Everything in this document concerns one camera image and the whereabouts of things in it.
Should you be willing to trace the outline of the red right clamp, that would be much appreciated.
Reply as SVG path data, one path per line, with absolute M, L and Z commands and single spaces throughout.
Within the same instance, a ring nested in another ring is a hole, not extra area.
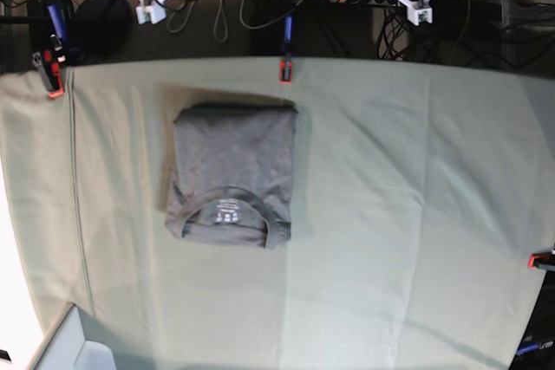
M 555 271 L 555 254 L 554 251 L 534 253 L 530 255 L 528 264 L 529 269 L 541 269 L 549 272 Z

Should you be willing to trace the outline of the black round base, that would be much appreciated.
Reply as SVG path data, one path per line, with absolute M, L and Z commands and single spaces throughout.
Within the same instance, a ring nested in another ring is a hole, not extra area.
M 69 40 L 81 62 L 107 60 L 125 45 L 133 24 L 127 0 L 84 0 L 70 21 Z

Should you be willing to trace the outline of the grey t-shirt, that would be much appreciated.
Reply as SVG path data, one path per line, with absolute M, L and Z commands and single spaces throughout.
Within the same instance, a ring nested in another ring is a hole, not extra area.
M 204 104 L 173 122 L 166 229 L 195 243 L 272 249 L 291 239 L 297 110 Z

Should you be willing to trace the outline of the red black left clamp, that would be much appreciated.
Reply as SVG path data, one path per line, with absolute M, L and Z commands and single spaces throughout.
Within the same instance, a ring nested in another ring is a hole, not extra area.
M 65 92 L 62 71 L 60 62 L 57 61 L 53 53 L 49 49 L 34 52 L 32 63 L 42 79 L 48 97 L 56 99 L 62 96 Z

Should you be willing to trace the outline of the green table cloth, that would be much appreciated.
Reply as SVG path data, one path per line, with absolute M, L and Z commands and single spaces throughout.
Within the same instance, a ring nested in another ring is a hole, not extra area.
M 43 329 L 67 303 L 120 369 L 506 369 L 554 243 L 554 82 L 410 63 L 185 59 L 1 79 L 1 160 Z M 291 240 L 165 228 L 172 124 L 292 103 Z

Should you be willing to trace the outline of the red centre clamp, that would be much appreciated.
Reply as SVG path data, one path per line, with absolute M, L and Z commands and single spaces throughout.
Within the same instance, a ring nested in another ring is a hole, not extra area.
M 292 80 L 292 60 L 287 55 L 280 62 L 279 81 L 283 84 L 290 84 L 291 80 Z

